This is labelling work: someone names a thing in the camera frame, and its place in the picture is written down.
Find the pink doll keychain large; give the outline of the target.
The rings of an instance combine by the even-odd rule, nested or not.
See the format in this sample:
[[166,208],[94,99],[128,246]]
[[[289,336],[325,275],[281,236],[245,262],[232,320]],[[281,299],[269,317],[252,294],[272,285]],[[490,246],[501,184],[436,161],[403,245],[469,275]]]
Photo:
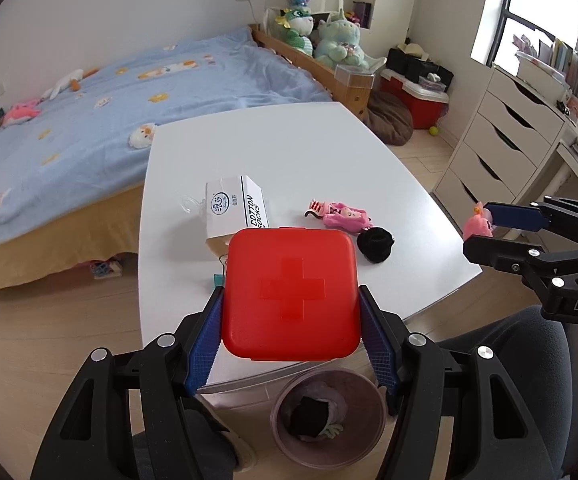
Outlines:
[[476,203],[473,214],[462,228],[462,239],[472,236],[492,237],[494,232],[493,214],[482,204]]

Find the red first aid box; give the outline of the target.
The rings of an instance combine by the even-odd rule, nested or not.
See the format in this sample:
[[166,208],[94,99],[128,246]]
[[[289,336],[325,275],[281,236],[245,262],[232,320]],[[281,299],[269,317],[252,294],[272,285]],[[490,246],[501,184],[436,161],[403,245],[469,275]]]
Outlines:
[[351,237],[340,231],[244,229],[228,246],[222,340],[239,358],[330,361],[361,340]]

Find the black sock pack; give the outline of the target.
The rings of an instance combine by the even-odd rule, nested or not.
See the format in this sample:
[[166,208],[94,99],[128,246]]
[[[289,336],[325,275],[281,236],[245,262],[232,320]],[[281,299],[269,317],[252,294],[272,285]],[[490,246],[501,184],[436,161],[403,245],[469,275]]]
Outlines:
[[300,440],[317,440],[329,425],[330,403],[303,396],[289,415],[287,431]]

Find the white cotton socks box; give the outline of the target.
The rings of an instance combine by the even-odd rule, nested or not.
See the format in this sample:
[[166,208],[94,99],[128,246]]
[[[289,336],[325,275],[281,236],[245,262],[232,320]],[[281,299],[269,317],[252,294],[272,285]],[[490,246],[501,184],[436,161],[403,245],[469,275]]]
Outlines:
[[249,176],[207,182],[204,207],[205,242],[216,257],[239,231],[268,228],[262,189]]

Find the white desk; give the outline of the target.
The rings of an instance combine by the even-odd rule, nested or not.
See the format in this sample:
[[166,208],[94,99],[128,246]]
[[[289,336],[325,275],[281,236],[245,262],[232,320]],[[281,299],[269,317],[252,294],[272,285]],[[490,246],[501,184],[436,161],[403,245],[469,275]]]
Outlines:
[[544,196],[572,198],[578,200],[578,155],[573,148],[559,143],[549,156],[542,177],[545,185],[538,192]]

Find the white drawer cabinet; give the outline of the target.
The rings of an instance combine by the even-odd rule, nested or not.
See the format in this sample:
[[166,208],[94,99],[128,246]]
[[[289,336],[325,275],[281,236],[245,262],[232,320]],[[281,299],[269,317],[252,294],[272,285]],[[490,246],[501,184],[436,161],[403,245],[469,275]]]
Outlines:
[[460,228],[476,203],[521,202],[559,144],[576,135],[568,116],[522,80],[494,67],[432,195]]

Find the black hair scrunchie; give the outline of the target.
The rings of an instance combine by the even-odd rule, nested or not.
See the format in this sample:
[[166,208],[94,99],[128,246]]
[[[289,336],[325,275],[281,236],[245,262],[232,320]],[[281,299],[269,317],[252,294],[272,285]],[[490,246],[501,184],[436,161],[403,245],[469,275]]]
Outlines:
[[391,256],[394,243],[392,234],[379,226],[362,230],[356,237],[359,251],[371,263],[385,262]]

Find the red cooler box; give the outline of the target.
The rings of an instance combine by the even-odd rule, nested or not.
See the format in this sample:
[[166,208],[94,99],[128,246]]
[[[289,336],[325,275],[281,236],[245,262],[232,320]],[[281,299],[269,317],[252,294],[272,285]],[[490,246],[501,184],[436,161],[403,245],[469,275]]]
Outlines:
[[449,97],[444,92],[428,90],[405,76],[382,70],[380,89],[396,96],[411,112],[415,129],[429,129],[448,111]]

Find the books and papers stack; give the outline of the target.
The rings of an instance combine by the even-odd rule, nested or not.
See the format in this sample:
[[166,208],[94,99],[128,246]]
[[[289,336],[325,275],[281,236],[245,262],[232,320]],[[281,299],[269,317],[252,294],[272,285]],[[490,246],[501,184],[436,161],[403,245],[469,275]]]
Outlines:
[[578,50],[556,39],[550,46],[539,40],[537,47],[528,36],[513,36],[519,61],[517,77],[537,91],[548,104],[573,108],[578,116]]

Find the brown bean bag cushion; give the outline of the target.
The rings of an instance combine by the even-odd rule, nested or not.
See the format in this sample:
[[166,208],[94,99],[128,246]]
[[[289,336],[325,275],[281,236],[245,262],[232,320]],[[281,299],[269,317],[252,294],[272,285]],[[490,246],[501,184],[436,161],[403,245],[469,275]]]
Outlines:
[[403,146],[414,132],[413,116],[390,92],[370,92],[363,123],[384,144]]

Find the white table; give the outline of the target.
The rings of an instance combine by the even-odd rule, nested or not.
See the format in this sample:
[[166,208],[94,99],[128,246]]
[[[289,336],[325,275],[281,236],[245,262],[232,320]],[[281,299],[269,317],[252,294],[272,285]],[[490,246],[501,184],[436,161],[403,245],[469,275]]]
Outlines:
[[247,176],[262,189],[271,226],[315,228],[312,200],[365,209],[395,240],[359,281],[383,310],[411,318],[480,273],[440,207],[396,156],[336,102],[245,108],[159,127],[140,215],[138,292],[144,342],[200,311],[219,259],[195,205],[208,182]]

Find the black bag on cooler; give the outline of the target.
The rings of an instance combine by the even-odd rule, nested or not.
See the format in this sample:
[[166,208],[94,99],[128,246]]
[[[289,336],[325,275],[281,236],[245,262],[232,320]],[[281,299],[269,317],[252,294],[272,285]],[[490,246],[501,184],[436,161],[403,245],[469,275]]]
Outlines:
[[433,62],[430,54],[423,50],[420,44],[412,42],[405,42],[405,44],[391,48],[387,57],[387,67],[416,84],[420,79],[429,80],[429,75],[434,74],[445,90],[449,88],[454,78],[450,70]]

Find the wooden bed footboard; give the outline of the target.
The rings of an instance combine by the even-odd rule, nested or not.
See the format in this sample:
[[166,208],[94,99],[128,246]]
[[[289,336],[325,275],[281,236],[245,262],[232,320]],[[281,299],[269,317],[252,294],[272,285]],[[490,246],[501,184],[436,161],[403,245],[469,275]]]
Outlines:
[[328,68],[306,54],[268,36],[259,25],[250,25],[253,40],[262,48],[273,51],[300,70],[306,70],[331,95],[357,118],[366,116],[367,104],[373,88],[375,75],[356,73],[349,68]]

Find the folding camp chair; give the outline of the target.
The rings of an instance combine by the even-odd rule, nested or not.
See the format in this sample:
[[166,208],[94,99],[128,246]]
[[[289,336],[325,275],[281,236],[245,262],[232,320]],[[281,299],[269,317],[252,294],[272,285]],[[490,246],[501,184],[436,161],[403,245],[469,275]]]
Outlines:
[[337,65],[335,75],[339,81],[343,81],[349,86],[353,76],[374,77],[375,73],[379,73],[385,68],[385,64],[387,64],[387,59],[384,56],[372,58],[365,55],[362,61],[359,61],[356,56],[348,56]]

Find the bed with blue sheet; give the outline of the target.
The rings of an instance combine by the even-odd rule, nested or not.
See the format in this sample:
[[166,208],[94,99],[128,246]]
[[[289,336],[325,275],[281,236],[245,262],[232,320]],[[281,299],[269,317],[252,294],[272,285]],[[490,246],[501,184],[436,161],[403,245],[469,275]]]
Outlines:
[[159,127],[328,98],[242,27],[131,55],[44,101],[35,118],[0,129],[0,289],[135,252]]

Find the mint green bear plush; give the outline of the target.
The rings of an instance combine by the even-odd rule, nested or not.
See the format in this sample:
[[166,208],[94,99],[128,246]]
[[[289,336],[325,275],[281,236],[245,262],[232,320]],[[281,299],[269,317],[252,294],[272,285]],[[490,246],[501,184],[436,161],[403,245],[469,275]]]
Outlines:
[[320,21],[317,33],[314,58],[332,70],[348,56],[356,56],[359,61],[365,56],[359,45],[361,29],[345,17],[342,9],[330,13],[326,21]]

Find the white plush on bed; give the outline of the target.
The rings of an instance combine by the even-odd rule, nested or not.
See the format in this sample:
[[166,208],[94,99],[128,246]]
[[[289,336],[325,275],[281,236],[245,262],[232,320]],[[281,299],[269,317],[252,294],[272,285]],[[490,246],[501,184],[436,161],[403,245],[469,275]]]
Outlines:
[[84,70],[79,68],[68,73],[68,75],[60,78],[52,88],[47,89],[41,96],[42,101],[51,101],[58,96],[58,94],[71,86],[71,82],[80,82],[83,78]]

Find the pink plush on bed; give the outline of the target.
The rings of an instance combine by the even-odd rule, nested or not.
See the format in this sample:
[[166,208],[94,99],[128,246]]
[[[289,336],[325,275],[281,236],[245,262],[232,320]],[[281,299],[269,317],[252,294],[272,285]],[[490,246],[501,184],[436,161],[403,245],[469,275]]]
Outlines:
[[23,122],[28,122],[38,117],[39,114],[41,114],[39,104],[39,100],[30,100],[14,104],[4,115],[1,121],[1,127],[7,128],[9,126],[22,124]]

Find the green dragon plush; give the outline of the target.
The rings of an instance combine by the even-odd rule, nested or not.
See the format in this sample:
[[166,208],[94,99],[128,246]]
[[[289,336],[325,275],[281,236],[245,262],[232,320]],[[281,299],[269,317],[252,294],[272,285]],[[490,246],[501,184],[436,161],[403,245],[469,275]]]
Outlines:
[[280,41],[289,44],[290,47],[307,56],[312,56],[314,51],[311,40],[313,27],[314,20],[311,10],[307,6],[294,6],[282,10],[275,17],[274,32]]

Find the pink doll keychain small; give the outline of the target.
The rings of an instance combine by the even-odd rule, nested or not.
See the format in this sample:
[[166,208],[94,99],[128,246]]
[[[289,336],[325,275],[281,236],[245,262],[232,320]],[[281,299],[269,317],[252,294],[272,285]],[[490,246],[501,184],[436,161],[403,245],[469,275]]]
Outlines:
[[304,215],[321,220],[327,229],[338,229],[352,235],[373,227],[366,210],[350,207],[344,203],[312,200]]

